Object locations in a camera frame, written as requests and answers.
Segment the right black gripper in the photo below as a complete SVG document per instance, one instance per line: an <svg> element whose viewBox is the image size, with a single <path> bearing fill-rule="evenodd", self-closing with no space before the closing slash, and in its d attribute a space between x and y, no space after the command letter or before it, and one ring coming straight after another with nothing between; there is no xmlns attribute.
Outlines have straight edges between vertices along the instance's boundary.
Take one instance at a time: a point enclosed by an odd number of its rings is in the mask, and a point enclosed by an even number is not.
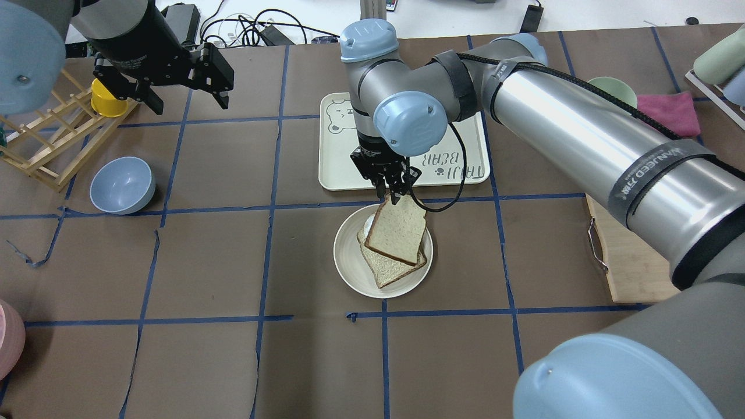
<svg viewBox="0 0 745 419"><path fill-rule="evenodd" d="M372 183L379 200L384 199L389 188L389 200L394 206L421 176L421 170L394 152L381 136L357 133L357 148L350 158L360 175Z"/></svg>

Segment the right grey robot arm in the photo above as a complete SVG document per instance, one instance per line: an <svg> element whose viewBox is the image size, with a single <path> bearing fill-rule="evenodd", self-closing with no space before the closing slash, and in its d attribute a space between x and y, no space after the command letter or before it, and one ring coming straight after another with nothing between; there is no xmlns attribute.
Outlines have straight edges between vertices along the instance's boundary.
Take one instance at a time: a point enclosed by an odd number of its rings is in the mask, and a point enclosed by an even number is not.
<svg viewBox="0 0 745 419"><path fill-rule="evenodd" d="M408 159L477 111L545 155L670 264L679 293L557 346L519 377L516 418L743 417L743 172L633 106L546 66L533 35L445 51L410 69L394 27L340 35L359 146L397 204Z"/></svg>

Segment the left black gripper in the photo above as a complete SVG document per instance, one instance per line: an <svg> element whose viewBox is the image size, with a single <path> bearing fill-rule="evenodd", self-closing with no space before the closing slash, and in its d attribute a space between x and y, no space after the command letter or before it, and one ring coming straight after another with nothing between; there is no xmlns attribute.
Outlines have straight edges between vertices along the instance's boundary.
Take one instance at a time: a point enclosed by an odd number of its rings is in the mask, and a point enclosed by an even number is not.
<svg viewBox="0 0 745 419"><path fill-rule="evenodd" d="M94 40L93 46L94 75L115 98L134 98L162 116L164 102L152 87L181 85L208 92L229 108L235 71L211 42L194 50L164 40Z"/></svg>

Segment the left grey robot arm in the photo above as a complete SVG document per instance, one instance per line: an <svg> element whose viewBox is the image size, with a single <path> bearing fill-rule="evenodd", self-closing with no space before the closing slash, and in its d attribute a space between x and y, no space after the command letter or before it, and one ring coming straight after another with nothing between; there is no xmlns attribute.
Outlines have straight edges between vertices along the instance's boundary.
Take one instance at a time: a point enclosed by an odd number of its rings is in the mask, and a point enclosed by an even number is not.
<svg viewBox="0 0 745 419"><path fill-rule="evenodd" d="M146 104L160 115L154 87L184 86L229 106L235 73L210 42L190 51L154 1L3 1L1 109L35 111L51 95L74 27L96 50L93 74L115 99Z"/></svg>

